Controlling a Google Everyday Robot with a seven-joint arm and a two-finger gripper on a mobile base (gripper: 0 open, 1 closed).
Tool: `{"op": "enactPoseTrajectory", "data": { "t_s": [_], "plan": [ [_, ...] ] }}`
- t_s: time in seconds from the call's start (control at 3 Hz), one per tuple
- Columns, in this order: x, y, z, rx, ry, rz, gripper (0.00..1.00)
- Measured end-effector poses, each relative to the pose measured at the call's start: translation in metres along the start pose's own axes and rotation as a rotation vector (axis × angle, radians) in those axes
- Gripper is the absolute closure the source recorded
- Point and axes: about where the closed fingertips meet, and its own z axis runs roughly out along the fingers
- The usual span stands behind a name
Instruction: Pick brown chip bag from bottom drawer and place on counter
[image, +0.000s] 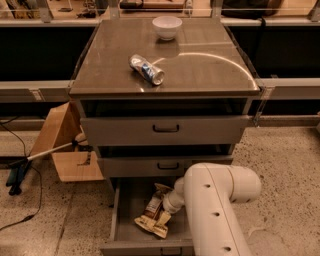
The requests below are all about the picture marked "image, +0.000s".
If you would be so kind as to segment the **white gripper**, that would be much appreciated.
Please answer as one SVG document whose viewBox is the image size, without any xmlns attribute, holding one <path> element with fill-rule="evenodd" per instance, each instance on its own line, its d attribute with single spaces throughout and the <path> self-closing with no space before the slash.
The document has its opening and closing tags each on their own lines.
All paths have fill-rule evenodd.
<svg viewBox="0 0 320 256">
<path fill-rule="evenodd" d="M 163 208 L 165 211 L 160 213 L 156 225 L 165 226 L 171 219 L 171 214 L 175 214 L 180 211 L 184 204 L 185 202 L 182 192 L 177 190 L 168 192 L 163 198 Z"/>
</svg>

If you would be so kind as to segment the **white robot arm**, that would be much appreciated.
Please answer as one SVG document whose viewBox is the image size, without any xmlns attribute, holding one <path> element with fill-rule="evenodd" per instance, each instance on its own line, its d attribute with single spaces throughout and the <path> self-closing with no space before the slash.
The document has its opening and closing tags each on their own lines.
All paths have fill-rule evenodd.
<svg viewBox="0 0 320 256">
<path fill-rule="evenodd" d="M 261 189 L 249 168 L 198 163 L 165 194 L 163 207 L 186 210 L 196 256 L 252 256 L 232 205 L 256 200 Z"/>
</svg>

